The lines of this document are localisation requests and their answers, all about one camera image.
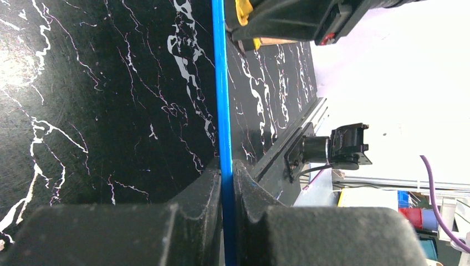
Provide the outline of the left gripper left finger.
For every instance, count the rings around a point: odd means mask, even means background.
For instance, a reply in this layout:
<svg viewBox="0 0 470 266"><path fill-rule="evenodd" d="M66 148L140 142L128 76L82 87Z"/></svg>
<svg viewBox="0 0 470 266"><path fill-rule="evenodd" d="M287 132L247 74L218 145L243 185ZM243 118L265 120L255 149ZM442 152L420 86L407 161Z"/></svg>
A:
<svg viewBox="0 0 470 266"><path fill-rule="evenodd" d="M60 205L33 213L2 265L219 265L221 171L213 159L163 204Z"/></svg>

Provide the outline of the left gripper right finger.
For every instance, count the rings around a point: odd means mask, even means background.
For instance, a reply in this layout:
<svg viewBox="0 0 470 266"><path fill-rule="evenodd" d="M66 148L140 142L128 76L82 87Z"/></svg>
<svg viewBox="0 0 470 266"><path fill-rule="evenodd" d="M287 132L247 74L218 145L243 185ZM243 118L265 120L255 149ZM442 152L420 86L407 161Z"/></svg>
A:
<svg viewBox="0 0 470 266"><path fill-rule="evenodd" d="M287 207L233 163L239 265L426 265L405 217L382 207Z"/></svg>

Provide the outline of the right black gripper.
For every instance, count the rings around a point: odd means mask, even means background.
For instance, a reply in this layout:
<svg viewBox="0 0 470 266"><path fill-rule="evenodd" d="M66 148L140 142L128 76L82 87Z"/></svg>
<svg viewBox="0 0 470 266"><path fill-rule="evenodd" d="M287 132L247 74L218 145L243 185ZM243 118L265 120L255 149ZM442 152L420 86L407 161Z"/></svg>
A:
<svg viewBox="0 0 470 266"><path fill-rule="evenodd" d="M329 45L347 36L363 16L373 9L397 8L408 0L268 0L250 1L254 10L248 24L239 25L235 0L225 1L228 39L260 38L262 46L314 42Z"/></svg>

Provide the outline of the yellow bone shaped eraser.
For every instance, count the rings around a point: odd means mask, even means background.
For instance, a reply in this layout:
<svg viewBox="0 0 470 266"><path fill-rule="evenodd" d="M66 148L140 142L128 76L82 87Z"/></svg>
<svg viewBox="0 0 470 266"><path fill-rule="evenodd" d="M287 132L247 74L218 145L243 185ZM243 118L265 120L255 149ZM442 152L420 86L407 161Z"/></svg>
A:
<svg viewBox="0 0 470 266"><path fill-rule="evenodd" d="M246 26L249 14L254 10L251 2L249 0L235 0L235 8L239 25ZM237 40L235 46L241 54L245 54L249 51L258 50L262 46L262 42L260 38Z"/></svg>

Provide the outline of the blue framed whiteboard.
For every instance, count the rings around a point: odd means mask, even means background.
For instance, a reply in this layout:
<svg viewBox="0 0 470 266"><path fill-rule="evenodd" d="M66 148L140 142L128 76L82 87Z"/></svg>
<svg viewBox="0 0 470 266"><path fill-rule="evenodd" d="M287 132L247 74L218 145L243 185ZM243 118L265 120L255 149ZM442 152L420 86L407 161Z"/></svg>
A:
<svg viewBox="0 0 470 266"><path fill-rule="evenodd" d="M216 77L219 162L225 265L237 265L236 212L233 187L231 118L224 1L212 1L213 47Z"/></svg>

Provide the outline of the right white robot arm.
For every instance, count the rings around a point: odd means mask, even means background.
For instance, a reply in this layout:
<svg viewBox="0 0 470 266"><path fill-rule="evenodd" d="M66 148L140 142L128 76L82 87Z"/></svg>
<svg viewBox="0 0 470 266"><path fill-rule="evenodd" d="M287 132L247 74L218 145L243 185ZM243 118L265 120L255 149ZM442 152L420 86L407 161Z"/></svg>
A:
<svg viewBox="0 0 470 266"><path fill-rule="evenodd" d="M329 45L347 36L365 13L377 8L397 8L407 1L225 1L225 26L239 52L261 46L314 42ZM302 176L308 163L319 170L357 170L371 161L365 156L363 123L341 126L330 136L298 136L284 154L284 177Z"/></svg>

